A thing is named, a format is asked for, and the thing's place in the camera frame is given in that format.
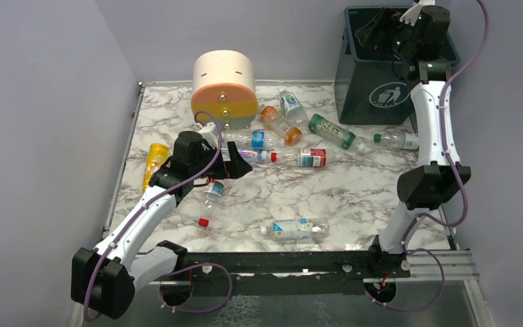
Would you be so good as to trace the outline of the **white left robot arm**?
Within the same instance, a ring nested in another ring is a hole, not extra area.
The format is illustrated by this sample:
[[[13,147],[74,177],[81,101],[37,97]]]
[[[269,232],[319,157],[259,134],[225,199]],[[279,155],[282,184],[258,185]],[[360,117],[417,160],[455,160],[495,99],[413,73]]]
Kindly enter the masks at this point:
[[[234,142],[227,143],[229,159],[221,153],[222,135],[179,133],[172,154],[150,178],[133,211],[92,249],[80,248],[72,258],[71,298],[83,306],[83,318],[120,318],[136,292],[160,277],[194,272],[187,265],[186,248],[160,242],[145,255],[139,253],[153,230],[172,214],[194,188],[197,178],[238,179],[252,172]]]

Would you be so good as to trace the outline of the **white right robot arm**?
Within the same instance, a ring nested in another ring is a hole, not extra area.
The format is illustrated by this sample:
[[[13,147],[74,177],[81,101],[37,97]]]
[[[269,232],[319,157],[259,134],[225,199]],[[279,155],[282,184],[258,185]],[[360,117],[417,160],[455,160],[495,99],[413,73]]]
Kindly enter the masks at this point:
[[[417,116],[417,167],[400,175],[400,200],[388,226],[368,249],[368,267],[391,271],[406,258],[409,238],[424,217],[451,200],[471,177],[460,162],[451,127],[449,96],[453,74],[441,54],[450,12],[434,1],[415,1],[400,14],[384,7],[354,35],[360,45],[400,59]]]

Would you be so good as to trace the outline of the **red label water bottle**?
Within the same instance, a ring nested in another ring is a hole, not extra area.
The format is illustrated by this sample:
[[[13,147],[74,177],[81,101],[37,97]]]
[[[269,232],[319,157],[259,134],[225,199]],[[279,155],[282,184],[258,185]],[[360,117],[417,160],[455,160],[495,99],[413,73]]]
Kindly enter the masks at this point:
[[[270,161],[282,166],[324,168],[336,160],[334,149],[298,148],[270,152]]]

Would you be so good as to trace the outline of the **white blue tea bottle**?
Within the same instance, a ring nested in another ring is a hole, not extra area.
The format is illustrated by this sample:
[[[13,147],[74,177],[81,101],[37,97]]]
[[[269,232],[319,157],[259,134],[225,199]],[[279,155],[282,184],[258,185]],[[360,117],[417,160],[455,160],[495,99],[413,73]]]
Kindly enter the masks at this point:
[[[277,242],[299,240],[321,240],[329,237],[330,227],[325,219],[274,220],[260,227],[260,234]]]

